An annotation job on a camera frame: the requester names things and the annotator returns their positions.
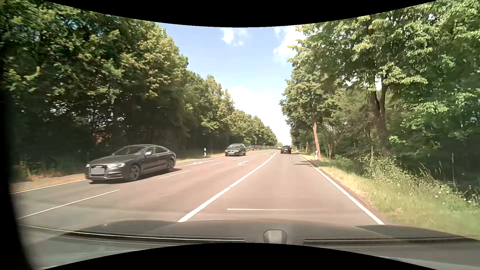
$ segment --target car headlight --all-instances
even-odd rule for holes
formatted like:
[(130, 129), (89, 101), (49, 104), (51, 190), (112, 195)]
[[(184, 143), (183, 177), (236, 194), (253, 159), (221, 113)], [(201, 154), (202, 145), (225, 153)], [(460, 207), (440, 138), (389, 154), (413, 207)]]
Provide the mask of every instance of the car headlight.
[(125, 163), (108, 165), (109, 168), (120, 168), (120, 167), (123, 167), (123, 166), (125, 166)]

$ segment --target car door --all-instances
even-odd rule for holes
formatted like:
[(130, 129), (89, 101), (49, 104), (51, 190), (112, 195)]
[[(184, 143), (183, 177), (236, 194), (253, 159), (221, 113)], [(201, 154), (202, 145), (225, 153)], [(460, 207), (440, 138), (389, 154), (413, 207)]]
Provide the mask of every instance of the car door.
[(151, 154), (144, 155), (143, 164), (142, 164), (143, 172), (155, 171), (156, 168), (160, 165), (160, 157), (157, 154), (157, 148), (158, 147), (152, 146), (145, 151), (145, 153), (151, 152)]
[(158, 163), (159, 163), (159, 170), (165, 169), (168, 166), (168, 159), (170, 157), (168, 153), (168, 149), (165, 147), (157, 147), (158, 148)]

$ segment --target black hatchback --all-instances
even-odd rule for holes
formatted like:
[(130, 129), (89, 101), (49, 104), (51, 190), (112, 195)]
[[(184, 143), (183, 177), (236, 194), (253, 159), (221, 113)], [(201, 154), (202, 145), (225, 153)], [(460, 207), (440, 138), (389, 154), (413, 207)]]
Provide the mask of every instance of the black hatchback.
[(280, 154), (283, 154), (283, 153), (291, 154), (292, 148), (289, 145), (282, 146), (282, 148), (280, 149)]

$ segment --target car wheel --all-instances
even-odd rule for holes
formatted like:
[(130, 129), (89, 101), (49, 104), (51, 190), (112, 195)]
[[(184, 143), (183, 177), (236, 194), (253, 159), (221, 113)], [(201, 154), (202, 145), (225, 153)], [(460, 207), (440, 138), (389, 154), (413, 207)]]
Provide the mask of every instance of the car wheel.
[(173, 171), (173, 167), (174, 167), (173, 160), (169, 160), (167, 165), (167, 172)]
[(128, 181), (137, 181), (140, 177), (140, 167), (137, 164), (134, 164), (130, 167)]

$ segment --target blue sky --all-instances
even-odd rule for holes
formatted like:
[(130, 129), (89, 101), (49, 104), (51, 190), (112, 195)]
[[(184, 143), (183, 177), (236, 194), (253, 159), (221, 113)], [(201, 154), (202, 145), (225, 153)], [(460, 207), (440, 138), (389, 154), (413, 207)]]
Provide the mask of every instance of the blue sky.
[(283, 144), (290, 144), (289, 127), (279, 101), (292, 70), (288, 45), (303, 35), (294, 26), (220, 28), (159, 23), (173, 37), (188, 69), (213, 75), (228, 89), (235, 107), (257, 115)]

